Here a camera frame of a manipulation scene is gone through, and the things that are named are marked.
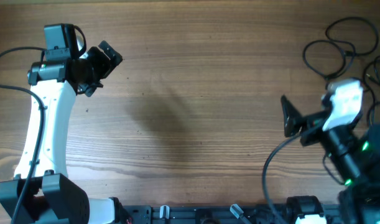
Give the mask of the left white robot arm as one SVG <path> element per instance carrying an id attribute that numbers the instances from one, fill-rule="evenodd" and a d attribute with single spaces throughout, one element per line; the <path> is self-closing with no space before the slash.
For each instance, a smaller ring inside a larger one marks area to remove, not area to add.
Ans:
<path id="1" fill-rule="evenodd" d="M 78 26 L 44 28 L 46 46 L 27 74 L 31 111 L 24 151 L 0 204 L 13 223 L 131 223 L 116 197 L 89 198 L 68 178 L 68 124 L 78 95 L 91 96 L 121 62 L 107 42 L 87 47 Z"/>

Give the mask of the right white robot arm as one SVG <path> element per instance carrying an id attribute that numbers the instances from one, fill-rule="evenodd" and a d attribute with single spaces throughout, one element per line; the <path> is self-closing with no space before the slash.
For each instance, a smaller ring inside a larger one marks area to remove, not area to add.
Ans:
<path id="1" fill-rule="evenodd" d="M 284 134 L 302 134 L 304 147 L 321 144 L 346 187 L 338 195 L 344 223 L 380 223 L 380 124 L 372 125 L 356 137 L 356 121 L 324 131 L 320 124 L 330 109 L 302 116 L 285 97 L 280 99 L 284 114 Z"/>

